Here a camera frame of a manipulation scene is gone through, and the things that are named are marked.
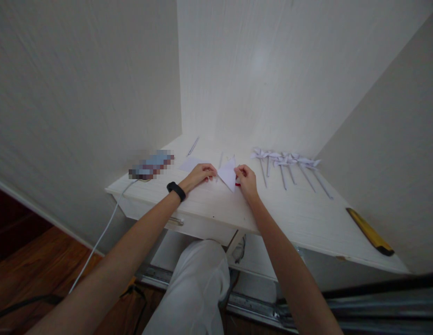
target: baseboard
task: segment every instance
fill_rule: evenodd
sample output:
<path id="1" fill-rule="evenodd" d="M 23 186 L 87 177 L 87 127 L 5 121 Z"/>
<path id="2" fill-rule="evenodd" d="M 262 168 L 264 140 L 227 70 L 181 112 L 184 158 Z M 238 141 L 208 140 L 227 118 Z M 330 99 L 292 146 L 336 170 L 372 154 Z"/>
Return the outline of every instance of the baseboard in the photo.
<path id="1" fill-rule="evenodd" d="M 32 199 L 29 199 L 27 196 L 25 196 L 20 190 L 15 188 L 14 186 L 10 185 L 6 181 L 2 180 L 0 178 L 0 190 L 11 196 L 12 198 L 19 201 L 21 204 L 26 206 L 28 209 L 32 210 L 37 215 L 41 216 L 45 220 L 49 221 L 51 224 L 53 224 L 55 227 L 60 229 L 62 232 L 68 234 L 70 237 L 74 238 L 76 241 L 84 245 L 85 247 L 92 249 L 93 245 L 83 240 L 81 237 L 79 237 L 77 234 L 72 232 L 70 229 L 66 227 L 58 218 L 47 212 L 45 209 L 43 209 L 39 204 L 34 202 Z M 98 250 L 95 251 L 100 256 L 104 256 L 104 254 Z"/>

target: pinwheel stick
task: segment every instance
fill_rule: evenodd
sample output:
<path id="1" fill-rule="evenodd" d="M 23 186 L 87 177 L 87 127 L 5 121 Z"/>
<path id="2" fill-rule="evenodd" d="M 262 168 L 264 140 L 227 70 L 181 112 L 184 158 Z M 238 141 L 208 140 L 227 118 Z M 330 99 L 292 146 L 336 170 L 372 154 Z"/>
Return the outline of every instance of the pinwheel stick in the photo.
<path id="1" fill-rule="evenodd" d="M 271 160 L 270 160 L 270 156 L 267 157 L 267 177 L 269 177 L 270 175 L 270 171 L 271 171 Z"/>
<path id="2" fill-rule="evenodd" d="M 283 165 L 280 165 L 280 170 L 281 170 L 281 177 L 283 179 L 283 186 L 285 187 L 285 190 L 287 191 L 287 183 L 286 183 L 285 175 L 283 174 Z"/>
<path id="3" fill-rule="evenodd" d="M 330 198 L 331 200 L 334 199 L 333 196 L 329 194 L 328 190 L 325 187 L 325 184 L 322 182 L 322 179 L 319 178 L 318 173 L 317 173 L 316 170 L 313 170 L 313 174 L 315 175 L 315 177 L 319 181 L 320 186 L 322 186 L 322 188 L 325 191 L 325 193 L 328 196 L 328 198 Z"/>
<path id="4" fill-rule="evenodd" d="M 266 185 L 266 188 L 267 188 L 266 171 L 264 170 L 264 167 L 263 167 L 263 159 L 262 158 L 258 158 L 258 159 L 260 160 L 261 171 L 263 171 L 264 184 Z"/>
<path id="5" fill-rule="evenodd" d="M 306 178 L 306 180 L 308 181 L 309 185 L 311 185 L 311 187 L 313 188 L 313 191 L 314 191 L 315 193 L 317 193 L 317 192 L 315 191 L 315 188 L 314 188 L 313 184 L 312 184 L 311 181 L 309 180 L 308 175 L 306 174 L 305 168 L 304 168 L 300 163 L 299 163 L 299 167 L 300 167 L 300 170 L 301 170 L 301 171 L 303 172 L 303 174 L 305 175 L 305 178 Z"/>
<path id="6" fill-rule="evenodd" d="M 294 183 L 294 185 L 297 185 L 297 183 L 296 183 L 295 180 L 294 180 L 294 175 L 292 174 L 291 164 L 289 164 L 289 165 L 287 166 L 287 168 L 289 169 L 289 173 L 290 173 L 290 175 L 291 175 L 292 182 Z"/>

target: white pants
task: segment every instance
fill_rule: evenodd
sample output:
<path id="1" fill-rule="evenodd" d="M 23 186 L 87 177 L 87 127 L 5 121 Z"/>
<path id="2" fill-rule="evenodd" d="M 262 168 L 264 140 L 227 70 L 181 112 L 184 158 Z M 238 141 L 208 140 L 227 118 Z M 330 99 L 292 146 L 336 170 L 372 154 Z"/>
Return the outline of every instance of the white pants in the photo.
<path id="1" fill-rule="evenodd" d="M 182 252 L 143 334 L 224 334 L 218 302 L 229 283 L 222 246 L 211 240 L 193 242 Z"/>

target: desk top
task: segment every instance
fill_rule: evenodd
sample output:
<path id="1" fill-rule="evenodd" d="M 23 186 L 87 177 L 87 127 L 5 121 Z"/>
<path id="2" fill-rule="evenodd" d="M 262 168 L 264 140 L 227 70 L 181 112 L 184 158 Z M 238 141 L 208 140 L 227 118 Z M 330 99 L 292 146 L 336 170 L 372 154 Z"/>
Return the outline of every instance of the desk top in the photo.
<path id="1" fill-rule="evenodd" d="M 166 186 L 169 182 L 179 183 L 187 176 L 188 173 L 179 170 L 179 166 L 185 161 L 195 140 L 196 136 L 181 135 L 163 147 L 164 150 L 173 150 L 174 165 L 158 175 L 156 179 L 135 183 L 125 192 L 124 197 L 152 204 L 162 200 L 168 194 Z M 271 166 L 268 188 L 266 188 L 259 160 L 250 159 L 252 148 L 236 147 L 236 145 L 223 147 L 201 136 L 190 156 L 210 161 L 218 168 L 221 152 L 223 152 L 221 165 L 235 155 L 237 165 L 247 164 L 255 172 L 261 199 L 293 244 L 331 256 L 343 256 L 347 260 L 390 272 L 410 273 L 397 255 L 384 256 L 370 244 L 345 210 L 350 205 L 323 176 L 321 178 L 334 197 L 333 200 L 325 194 L 313 173 L 307 171 L 316 189 L 315 193 L 297 166 L 292 167 L 297 185 L 292 183 L 289 171 L 284 169 L 288 185 L 286 191 L 283 188 L 280 168 Z M 125 174 L 106 191 L 119 195 L 130 182 L 128 174 Z M 260 234 L 240 188 L 236 187 L 235 193 L 232 193 L 222 180 L 199 185 L 190 192 L 188 199 L 181 203 L 178 211 L 203 216 L 236 229 Z"/>

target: person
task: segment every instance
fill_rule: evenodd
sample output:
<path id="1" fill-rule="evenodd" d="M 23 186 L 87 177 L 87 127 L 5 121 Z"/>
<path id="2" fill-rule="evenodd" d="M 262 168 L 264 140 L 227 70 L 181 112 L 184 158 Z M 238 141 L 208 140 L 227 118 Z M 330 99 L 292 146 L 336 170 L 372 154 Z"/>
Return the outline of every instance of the person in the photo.
<path id="1" fill-rule="evenodd" d="M 235 173 L 297 329 L 302 334 L 342 334 L 311 273 L 261 201 L 255 173 L 247 165 L 236 167 Z M 187 195 L 216 175 L 213 165 L 198 164 L 178 186 Z M 172 191 L 148 211 L 29 334 L 92 334 L 179 204 L 180 196 Z M 226 255 L 217 242 L 206 240 L 187 247 L 144 334 L 222 334 L 217 305 L 228 290 L 228 273 Z"/>

